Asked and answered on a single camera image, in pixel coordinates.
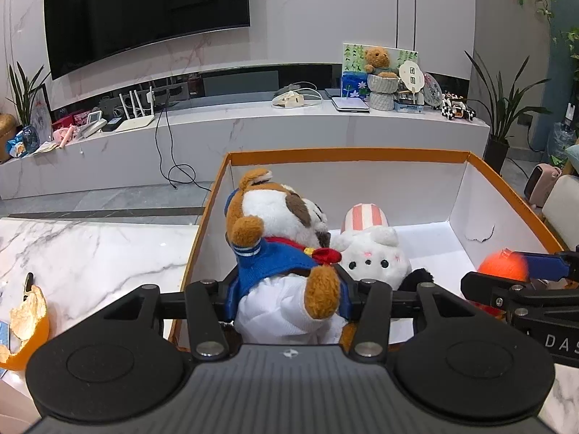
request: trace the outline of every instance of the gift box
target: gift box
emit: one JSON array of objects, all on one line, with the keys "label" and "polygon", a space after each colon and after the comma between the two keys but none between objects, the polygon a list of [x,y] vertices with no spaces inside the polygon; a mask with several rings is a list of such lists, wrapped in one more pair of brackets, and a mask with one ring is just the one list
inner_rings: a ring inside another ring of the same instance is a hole
[{"label": "gift box", "polygon": [[[462,297],[460,281],[504,248],[562,250],[534,212],[486,163],[469,152],[336,148],[233,152],[224,158],[193,244],[183,285],[222,281],[236,258],[225,239],[224,208],[242,175],[262,166],[327,215],[332,233],[355,204],[376,204],[396,228],[412,269]],[[186,346],[186,331],[173,331]],[[413,335],[412,321],[393,322],[390,343]]]}]

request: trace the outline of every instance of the television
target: television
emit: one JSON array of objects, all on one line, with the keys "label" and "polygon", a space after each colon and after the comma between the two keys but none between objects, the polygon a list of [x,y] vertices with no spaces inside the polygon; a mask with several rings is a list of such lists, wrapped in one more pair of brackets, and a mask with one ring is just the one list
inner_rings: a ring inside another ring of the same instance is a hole
[{"label": "television", "polygon": [[146,44],[250,25],[249,0],[44,0],[56,79]]}]

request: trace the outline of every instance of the painting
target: painting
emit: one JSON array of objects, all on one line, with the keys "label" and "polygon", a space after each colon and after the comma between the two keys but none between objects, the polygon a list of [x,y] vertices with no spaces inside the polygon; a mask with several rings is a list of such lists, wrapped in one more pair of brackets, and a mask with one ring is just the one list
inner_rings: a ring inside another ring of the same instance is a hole
[{"label": "painting", "polygon": [[[342,97],[365,99],[369,94],[368,74],[364,71],[366,60],[364,51],[375,46],[344,44],[342,59]],[[390,68],[398,69],[407,60],[419,63],[418,52],[385,47],[390,54]]]},{"label": "painting", "polygon": [[52,118],[50,117],[45,85],[42,85],[42,88],[37,91],[34,97],[33,108],[30,111],[30,123],[38,131],[40,145],[52,140]]}]

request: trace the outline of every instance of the stuffed dog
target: stuffed dog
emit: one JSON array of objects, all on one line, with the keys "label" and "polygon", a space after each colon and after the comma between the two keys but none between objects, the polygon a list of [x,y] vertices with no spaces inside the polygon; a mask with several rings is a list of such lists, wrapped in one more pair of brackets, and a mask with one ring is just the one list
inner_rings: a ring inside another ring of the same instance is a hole
[{"label": "stuffed dog", "polygon": [[246,343],[336,344],[340,282],[326,217],[289,186],[254,169],[226,207],[227,240],[238,268],[234,328]]}]

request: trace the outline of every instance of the red bow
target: red bow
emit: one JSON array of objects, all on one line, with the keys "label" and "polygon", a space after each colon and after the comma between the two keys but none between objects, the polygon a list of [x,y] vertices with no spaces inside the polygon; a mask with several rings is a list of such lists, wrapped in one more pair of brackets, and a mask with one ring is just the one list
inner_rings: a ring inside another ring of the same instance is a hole
[{"label": "red bow", "polygon": [[315,262],[317,262],[318,264],[335,264],[335,263],[339,263],[342,260],[342,255],[340,252],[336,251],[335,249],[331,249],[331,248],[318,248],[313,250],[312,254],[310,255],[307,250],[309,248],[306,248],[306,246],[303,246],[302,244],[299,244],[293,240],[290,240],[288,238],[281,238],[281,237],[266,237],[265,238],[266,241],[270,242],[270,243],[283,243],[283,244],[288,244],[289,246],[293,246],[294,248],[297,248],[299,250],[302,250],[303,252],[305,252],[306,254],[308,254],[309,256],[312,257],[312,259],[314,259]]}]

